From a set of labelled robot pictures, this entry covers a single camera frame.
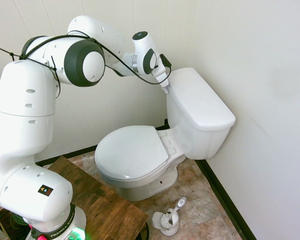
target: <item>toilet base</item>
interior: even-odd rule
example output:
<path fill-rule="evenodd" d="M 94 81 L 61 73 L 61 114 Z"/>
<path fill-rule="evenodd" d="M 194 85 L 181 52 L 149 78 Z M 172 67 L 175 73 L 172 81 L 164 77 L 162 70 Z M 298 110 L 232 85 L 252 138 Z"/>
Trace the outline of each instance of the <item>toilet base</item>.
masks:
<path fill-rule="evenodd" d="M 182 163 L 185 159 L 186 156 L 180 156 L 179 159 L 175 160 L 173 166 L 170 166 L 161 176 L 146 185 L 133 188 L 116 187 L 116 192 L 121 197 L 131 202 L 150 198 L 175 184 L 178 177 L 177 165 Z"/>

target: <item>green light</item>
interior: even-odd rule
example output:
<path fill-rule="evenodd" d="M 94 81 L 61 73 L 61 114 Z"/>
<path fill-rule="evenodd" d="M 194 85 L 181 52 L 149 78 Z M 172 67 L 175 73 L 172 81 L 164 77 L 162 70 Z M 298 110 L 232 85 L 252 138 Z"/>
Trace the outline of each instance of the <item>green light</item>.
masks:
<path fill-rule="evenodd" d="M 74 229 L 72 229 L 72 232 L 75 233 L 75 235 L 76 235 L 75 240 L 85 240 L 86 239 L 85 230 L 83 230 L 79 227 L 75 227 Z"/>

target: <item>small sticker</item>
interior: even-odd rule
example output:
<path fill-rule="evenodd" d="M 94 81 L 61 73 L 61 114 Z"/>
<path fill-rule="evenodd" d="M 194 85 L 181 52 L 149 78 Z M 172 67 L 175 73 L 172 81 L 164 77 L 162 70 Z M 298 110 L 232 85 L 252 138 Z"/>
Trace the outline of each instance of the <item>small sticker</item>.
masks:
<path fill-rule="evenodd" d="M 38 193 L 43 194 L 43 195 L 46 195 L 46 196 L 49 196 L 49 195 L 52 193 L 53 190 L 54 190 L 54 189 L 51 188 L 51 187 L 48 187 L 48 186 L 46 186 L 46 185 L 42 185 L 42 186 L 40 187 Z"/>

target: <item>toilet lid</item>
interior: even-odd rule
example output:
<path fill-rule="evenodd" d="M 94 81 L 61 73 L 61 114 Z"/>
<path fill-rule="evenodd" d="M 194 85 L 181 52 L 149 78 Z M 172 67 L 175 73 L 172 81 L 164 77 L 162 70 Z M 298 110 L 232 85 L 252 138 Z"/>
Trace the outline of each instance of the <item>toilet lid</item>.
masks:
<path fill-rule="evenodd" d="M 108 177 L 141 178 L 162 165 L 168 154 L 153 126 L 126 126 L 108 134 L 95 150 L 95 163 Z"/>

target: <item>toilet tank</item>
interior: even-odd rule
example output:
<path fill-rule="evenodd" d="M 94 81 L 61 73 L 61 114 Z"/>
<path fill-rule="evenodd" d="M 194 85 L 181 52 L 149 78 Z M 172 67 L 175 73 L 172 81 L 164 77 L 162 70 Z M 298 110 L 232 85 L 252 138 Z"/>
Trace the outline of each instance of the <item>toilet tank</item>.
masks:
<path fill-rule="evenodd" d="M 211 158 L 236 117 L 193 68 L 173 71 L 168 89 L 167 116 L 173 138 L 187 158 Z"/>

